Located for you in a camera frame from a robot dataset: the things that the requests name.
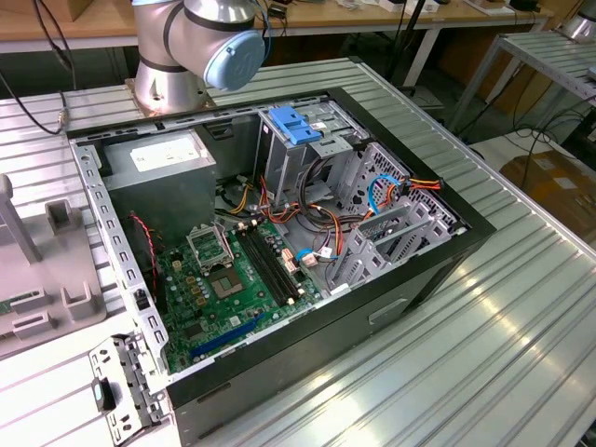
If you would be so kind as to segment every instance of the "slotted aluminum surface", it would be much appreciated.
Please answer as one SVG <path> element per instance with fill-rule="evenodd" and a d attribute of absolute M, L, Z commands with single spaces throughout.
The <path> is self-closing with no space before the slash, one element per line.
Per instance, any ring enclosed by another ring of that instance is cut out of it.
<path fill-rule="evenodd" d="M 263 69 L 218 104 L 343 87 L 499 230 L 420 309 L 200 446 L 574 445 L 596 416 L 596 255 L 363 64 Z M 141 117 L 123 87 L 67 95 L 74 126 Z M 50 124 L 57 95 L 27 105 Z M 66 141 L 0 102 L 0 171 L 21 215 L 67 196 L 84 207 L 110 317 L 0 362 L 7 445 L 109 445 L 87 352 L 129 332 Z M 177 446 L 173 425 L 131 445 Z"/>
<path fill-rule="evenodd" d="M 588 77 L 596 66 L 596 43 L 578 44 L 549 31 L 505 35 L 499 45 L 578 97 L 596 95 L 596 82 Z"/>

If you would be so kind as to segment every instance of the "metal bracket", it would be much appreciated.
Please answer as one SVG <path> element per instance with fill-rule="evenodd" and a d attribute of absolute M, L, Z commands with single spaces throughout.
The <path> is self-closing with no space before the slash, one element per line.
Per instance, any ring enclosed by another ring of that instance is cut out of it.
<path fill-rule="evenodd" d="M 122 445 L 142 431 L 159 425 L 164 414 L 169 413 L 165 392 L 153 396 L 149 393 L 142 366 L 151 356 L 142 350 L 144 340 L 139 334 L 111 337 L 92 349 L 88 356 L 93 375 L 109 384 L 115 407 L 106 412 L 106 420 L 114 445 Z M 94 389 L 96 401 L 101 395 Z"/>

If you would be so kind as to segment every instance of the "open computer tower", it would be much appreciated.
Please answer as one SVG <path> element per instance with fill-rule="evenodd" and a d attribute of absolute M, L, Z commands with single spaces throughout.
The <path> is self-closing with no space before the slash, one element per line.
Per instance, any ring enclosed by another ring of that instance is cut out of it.
<path fill-rule="evenodd" d="M 137 330 L 90 353 L 115 444 L 191 445 L 422 304 L 494 229 L 341 89 L 69 133 Z"/>

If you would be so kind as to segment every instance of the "red wire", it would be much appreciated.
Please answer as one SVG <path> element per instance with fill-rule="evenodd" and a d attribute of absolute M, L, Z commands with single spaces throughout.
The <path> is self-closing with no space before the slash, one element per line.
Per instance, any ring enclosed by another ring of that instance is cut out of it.
<path fill-rule="evenodd" d="M 147 242 L 149 242 L 149 251 L 151 252 L 151 268 L 153 270 L 153 295 L 157 294 L 157 265 L 156 265 L 156 251 L 153 245 L 153 240 L 151 239 L 151 232 L 145 222 L 141 220 L 139 216 L 134 214 L 130 214 L 130 218 L 134 219 L 137 224 L 139 224 L 142 230 L 145 233 L 145 237 L 147 238 Z"/>

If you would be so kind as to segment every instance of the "blue drive bay latch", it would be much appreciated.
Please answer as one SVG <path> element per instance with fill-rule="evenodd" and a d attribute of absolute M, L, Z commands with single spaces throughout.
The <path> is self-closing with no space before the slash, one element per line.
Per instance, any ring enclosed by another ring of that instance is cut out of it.
<path fill-rule="evenodd" d="M 290 138 L 292 144 L 316 142 L 321 138 L 320 132 L 313 130 L 306 122 L 305 117 L 289 105 L 271 109 L 269 116 L 281 131 Z"/>

